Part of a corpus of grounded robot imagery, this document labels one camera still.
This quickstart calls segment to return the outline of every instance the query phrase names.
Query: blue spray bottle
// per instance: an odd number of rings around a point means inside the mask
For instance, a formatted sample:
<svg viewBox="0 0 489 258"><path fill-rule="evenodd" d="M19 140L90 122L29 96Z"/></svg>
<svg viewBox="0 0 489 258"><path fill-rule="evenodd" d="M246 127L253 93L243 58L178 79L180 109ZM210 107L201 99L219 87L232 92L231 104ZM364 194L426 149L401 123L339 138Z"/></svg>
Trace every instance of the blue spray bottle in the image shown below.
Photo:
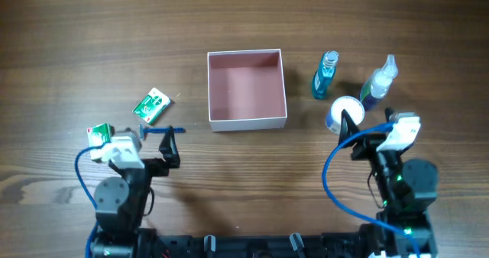
<svg viewBox="0 0 489 258"><path fill-rule="evenodd" d="M394 55L388 55L384 67L376 69L370 79L361 87L360 102L365 111L372 109L382 98L385 98L396 76L397 66Z"/></svg>
<svg viewBox="0 0 489 258"><path fill-rule="evenodd" d="M325 99L329 84L336 73L336 63L339 55L336 51L328 51L322 55L318 70L313 78L313 97L316 99Z"/></svg>

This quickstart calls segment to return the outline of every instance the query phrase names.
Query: open cardboard box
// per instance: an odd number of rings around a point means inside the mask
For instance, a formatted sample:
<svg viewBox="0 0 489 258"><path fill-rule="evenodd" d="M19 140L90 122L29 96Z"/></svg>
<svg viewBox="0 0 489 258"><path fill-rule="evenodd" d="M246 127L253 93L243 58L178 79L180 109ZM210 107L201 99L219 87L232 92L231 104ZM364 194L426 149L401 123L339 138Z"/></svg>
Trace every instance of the open cardboard box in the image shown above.
<svg viewBox="0 0 489 258"><path fill-rule="evenodd" d="M207 53L213 131L282 128L287 119L280 49Z"/></svg>

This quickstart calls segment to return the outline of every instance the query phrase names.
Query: white bracket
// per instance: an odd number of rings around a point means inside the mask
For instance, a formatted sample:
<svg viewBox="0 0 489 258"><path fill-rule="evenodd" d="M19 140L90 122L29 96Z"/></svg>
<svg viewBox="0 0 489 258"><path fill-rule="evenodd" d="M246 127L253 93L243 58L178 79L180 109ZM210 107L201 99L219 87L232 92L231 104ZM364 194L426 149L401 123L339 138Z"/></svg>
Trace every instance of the white bracket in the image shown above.
<svg viewBox="0 0 489 258"><path fill-rule="evenodd" d="M112 161L119 169L143 169L139 158L141 149L138 138L133 133L120 133L111 138L102 148L102 162Z"/></svg>
<svg viewBox="0 0 489 258"><path fill-rule="evenodd" d="M393 125L393 130L387 135L387 139L377 147L377 152L406 149L414 143L421 128L419 117L413 113L396 114L391 120L397 122Z"/></svg>

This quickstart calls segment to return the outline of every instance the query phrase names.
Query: wooden table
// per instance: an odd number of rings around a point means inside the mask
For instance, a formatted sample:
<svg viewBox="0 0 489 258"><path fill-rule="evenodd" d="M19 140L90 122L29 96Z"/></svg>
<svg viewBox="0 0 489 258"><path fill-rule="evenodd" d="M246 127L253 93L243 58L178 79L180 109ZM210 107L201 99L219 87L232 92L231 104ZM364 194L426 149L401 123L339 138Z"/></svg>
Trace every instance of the wooden table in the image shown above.
<svg viewBox="0 0 489 258"><path fill-rule="evenodd" d="M136 129L131 110L152 88L174 105L157 123L176 137L182 166L155 179L144 226L162 234L318 234L356 231L320 173L338 137L325 128L334 98L394 53L400 70L383 108L415 111L423 126L405 158L439 168L429 208L440 257L489 256L488 0L0 0L0 257L81 257L95 214L73 171L86 128ZM282 130L212 133L206 53L281 48L289 117ZM337 50L331 98L310 83ZM160 137L143 142L158 156ZM93 192L115 174L81 162ZM366 162L341 152L334 193L377 211Z"/></svg>

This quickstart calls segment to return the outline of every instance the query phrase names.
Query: green package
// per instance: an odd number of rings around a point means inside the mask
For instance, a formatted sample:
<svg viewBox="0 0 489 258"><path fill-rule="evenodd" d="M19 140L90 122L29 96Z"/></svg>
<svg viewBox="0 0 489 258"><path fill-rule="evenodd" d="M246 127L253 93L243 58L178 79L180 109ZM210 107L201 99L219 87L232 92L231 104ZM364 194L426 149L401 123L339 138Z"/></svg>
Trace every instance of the green package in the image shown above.
<svg viewBox="0 0 489 258"><path fill-rule="evenodd" d="M101 146L103 143L109 143L112 135L110 124L99 124L94 127L88 127L86 134L89 137L89 145L91 147ZM90 159L100 160L102 158L102 150L90 150Z"/></svg>
<svg viewBox="0 0 489 258"><path fill-rule="evenodd" d="M170 98L158 89L153 88L133 112L148 124L153 124L170 103Z"/></svg>

